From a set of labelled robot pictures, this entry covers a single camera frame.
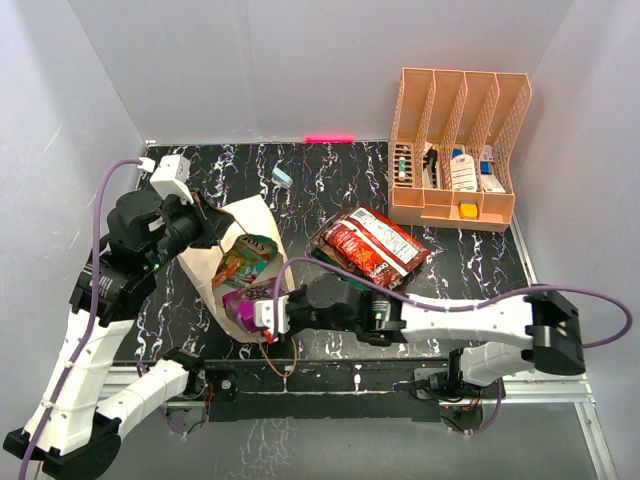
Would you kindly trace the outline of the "orange desk organizer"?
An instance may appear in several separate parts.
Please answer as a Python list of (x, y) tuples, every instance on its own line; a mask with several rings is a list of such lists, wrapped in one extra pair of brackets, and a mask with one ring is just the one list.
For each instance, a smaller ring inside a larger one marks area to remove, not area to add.
[[(402, 225), (503, 232), (515, 193), (511, 154), (532, 97), (524, 73), (405, 67), (389, 139), (389, 218)], [(475, 161), (478, 191), (455, 191), (450, 160)], [(477, 220), (459, 217), (476, 203)]]

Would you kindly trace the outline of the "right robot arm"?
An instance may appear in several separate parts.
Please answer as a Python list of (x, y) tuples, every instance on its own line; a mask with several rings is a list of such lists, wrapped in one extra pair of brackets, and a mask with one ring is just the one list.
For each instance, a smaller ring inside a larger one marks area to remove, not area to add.
[(278, 322), (305, 329), (351, 331), (365, 343), (387, 346), (427, 339), (465, 341), (446, 371), (415, 387), (440, 398), (470, 397), (525, 370), (575, 376), (585, 372), (577, 308), (555, 291), (506, 294), (467, 304), (419, 295), (360, 292), (323, 274), (278, 300)]

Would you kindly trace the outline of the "light blue stapler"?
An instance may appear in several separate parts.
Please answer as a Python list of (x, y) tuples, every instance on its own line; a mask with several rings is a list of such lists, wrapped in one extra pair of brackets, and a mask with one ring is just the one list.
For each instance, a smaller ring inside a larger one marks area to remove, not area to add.
[(293, 184), (293, 179), (278, 167), (274, 167), (272, 170), (272, 180), (277, 186), (286, 189), (289, 189)]

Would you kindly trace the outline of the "green chips bag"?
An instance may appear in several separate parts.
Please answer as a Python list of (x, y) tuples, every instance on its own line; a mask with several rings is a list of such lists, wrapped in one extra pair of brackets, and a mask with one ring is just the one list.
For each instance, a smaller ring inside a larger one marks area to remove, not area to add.
[(345, 272), (361, 277), (361, 271), (358, 268), (356, 268), (353, 264), (350, 264), (349, 262), (344, 262), (342, 260), (335, 260), (332, 256), (327, 255), (324, 251), (322, 251), (319, 248), (314, 248), (310, 252), (310, 256), (319, 261), (322, 261), (334, 267), (340, 268)]

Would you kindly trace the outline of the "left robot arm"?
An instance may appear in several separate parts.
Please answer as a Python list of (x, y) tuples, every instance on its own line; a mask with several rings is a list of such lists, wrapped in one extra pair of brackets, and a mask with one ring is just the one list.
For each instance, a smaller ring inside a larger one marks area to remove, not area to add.
[(189, 248), (219, 245), (234, 222), (199, 193), (189, 201), (151, 191), (121, 196), (78, 276), (45, 393), (27, 424), (7, 434), (4, 450), (24, 463), (41, 462), (53, 479), (97, 479), (142, 420), (173, 397), (200, 396), (204, 361), (178, 347), (119, 393), (100, 393), (157, 274)]

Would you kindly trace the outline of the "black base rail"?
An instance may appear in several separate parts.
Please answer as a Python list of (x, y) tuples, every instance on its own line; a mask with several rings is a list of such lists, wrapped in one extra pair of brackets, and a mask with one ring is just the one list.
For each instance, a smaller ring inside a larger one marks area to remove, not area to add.
[(266, 360), (209, 360), (211, 420), (387, 419), (440, 422), (449, 406), (477, 404), (474, 394), (446, 397), (428, 377), (447, 371), (442, 360), (302, 360), (283, 378)]

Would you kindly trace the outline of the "pink tape strip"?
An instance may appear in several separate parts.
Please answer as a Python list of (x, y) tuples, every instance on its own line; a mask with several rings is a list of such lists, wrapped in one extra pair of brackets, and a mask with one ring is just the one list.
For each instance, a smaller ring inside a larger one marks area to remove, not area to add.
[(304, 141), (307, 144), (344, 144), (353, 142), (354, 138), (341, 134), (314, 134), (306, 136)]

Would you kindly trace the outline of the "purple snack packet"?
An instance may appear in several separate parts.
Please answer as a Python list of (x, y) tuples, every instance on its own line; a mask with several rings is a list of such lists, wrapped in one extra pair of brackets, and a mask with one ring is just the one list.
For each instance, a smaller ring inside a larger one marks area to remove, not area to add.
[[(273, 299), (276, 290), (276, 278), (273, 277), (224, 294), (222, 305), (227, 318), (224, 323), (227, 333), (241, 339), (262, 332), (254, 324), (253, 303), (257, 300)], [(277, 291), (279, 296), (288, 294), (285, 283)]]

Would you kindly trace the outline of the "red Doritos chips bag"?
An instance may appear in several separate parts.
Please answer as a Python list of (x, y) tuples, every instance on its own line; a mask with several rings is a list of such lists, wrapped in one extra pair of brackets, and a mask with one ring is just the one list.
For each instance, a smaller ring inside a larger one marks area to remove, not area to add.
[(324, 238), (358, 267), (361, 277), (384, 288), (398, 288), (430, 251), (369, 206), (351, 208)]

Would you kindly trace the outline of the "brown paper bag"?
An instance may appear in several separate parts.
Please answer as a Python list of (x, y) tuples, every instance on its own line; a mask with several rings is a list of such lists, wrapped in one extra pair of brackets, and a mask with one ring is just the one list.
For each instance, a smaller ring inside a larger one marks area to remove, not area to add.
[(264, 345), (286, 332), (270, 307), (254, 304), (294, 289), (290, 270), (276, 277), (288, 260), (271, 210), (255, 195), (222, 208), (233, 217), (218, 246), (188, 248), (179, 263), (223, 331), (239, 343)]

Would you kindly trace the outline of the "red brown snack box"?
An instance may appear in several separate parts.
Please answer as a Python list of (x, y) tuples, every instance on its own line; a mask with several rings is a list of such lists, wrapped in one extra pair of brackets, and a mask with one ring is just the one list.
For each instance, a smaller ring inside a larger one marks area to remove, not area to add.
[(332, 256), (335, 260), (342, 260), (349, 262), (358, 268), (353, 262), (351, 262), (343, 253), (341, 253), (336, 247), (330, 245), (324, 238), (324, 235), (343, 217), (345, 217), (350, 211), (351, 207), (345, 207), (339, 210), (336, 214), (332, 215), (311, 237), (309, 240), (310, 252), (314, 248), (319, 248), (327, 255)]

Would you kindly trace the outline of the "colourful candy packet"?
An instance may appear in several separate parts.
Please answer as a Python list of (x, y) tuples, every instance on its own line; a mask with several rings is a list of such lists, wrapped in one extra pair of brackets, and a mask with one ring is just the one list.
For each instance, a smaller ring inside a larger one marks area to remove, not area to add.
[(256, 234), (239, 236), (233, 246), (224, 253), (215, 275), (212, 288), (227, 285), (234, 289), (249, 287), (275, 258), (277, 243), (269, 237)]

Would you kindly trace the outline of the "yellow sticky notes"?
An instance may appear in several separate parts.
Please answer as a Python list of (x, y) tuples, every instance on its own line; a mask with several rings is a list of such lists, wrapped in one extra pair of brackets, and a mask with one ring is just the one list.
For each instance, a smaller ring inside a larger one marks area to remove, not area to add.
[(458, 205), (458, 213), (461, 219), (477, 220), (479, 217), (479, 208), (476, 203), (461, 202)]

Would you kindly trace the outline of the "white labelled bottle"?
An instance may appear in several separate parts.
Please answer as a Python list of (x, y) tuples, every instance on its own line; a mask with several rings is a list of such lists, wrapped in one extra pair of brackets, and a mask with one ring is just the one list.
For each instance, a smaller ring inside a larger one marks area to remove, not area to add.
[(450, 177), (453, 190), (478, 191), (475, 161), (471, 155), (460, 154), (450, 160)]

